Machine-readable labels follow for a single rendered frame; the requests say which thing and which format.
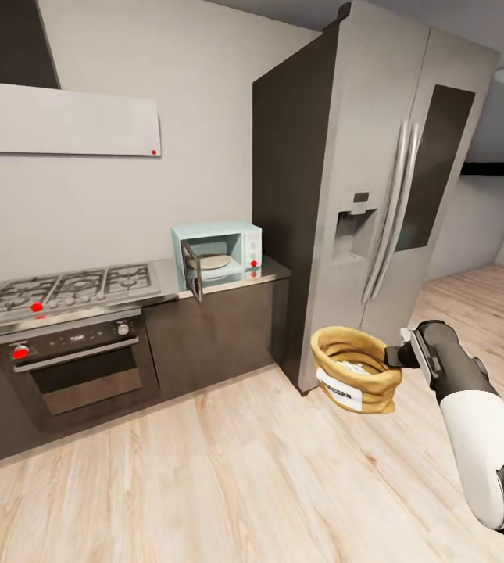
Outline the microwave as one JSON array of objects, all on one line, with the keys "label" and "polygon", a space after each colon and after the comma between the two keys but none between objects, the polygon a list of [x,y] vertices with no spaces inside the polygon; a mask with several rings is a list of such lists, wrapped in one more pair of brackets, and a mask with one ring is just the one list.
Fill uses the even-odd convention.
[{"label": "microwave", "polygon": [[262,264],[262,228],[247,221],[173,226],[174,257],[199,307],[202,276],[246,270]]}]

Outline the popcorn bag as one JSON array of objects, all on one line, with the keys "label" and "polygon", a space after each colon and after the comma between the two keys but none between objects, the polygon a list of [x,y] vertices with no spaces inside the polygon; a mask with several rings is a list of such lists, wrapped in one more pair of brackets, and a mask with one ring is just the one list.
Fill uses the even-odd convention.
[{"label": "popcorn bag", "polygon": [[[341,409],[356,414],[395,412],[393,396],[402,382],[402,368],[384,364],[387,344],[366,332],[344,326],[321,328],[313,334],[319,387]],[[366,373],[343,365],[361,365]]]}]

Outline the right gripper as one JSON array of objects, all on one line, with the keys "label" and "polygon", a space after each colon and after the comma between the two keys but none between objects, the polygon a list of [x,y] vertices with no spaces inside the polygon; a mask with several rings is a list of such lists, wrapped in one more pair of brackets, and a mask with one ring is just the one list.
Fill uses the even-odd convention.
[{"label": "right gripper", "polygon": [[384,364],[390,368],[421,368],[418,361],[414,361],[407,354],[407,343],[404,346],[387,346],[385,351]]}]

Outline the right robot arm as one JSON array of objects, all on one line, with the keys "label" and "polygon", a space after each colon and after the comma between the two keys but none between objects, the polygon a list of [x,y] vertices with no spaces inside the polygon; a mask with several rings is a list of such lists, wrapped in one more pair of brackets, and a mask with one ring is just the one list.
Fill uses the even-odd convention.
[{"label": "right robot arm", "polygon": [[466,502],[486,528],[504,535],[504,400],[479,357],[459,345],[443,320],[399,330],[387,346],[390,368],[421,368],[445,419]]}]

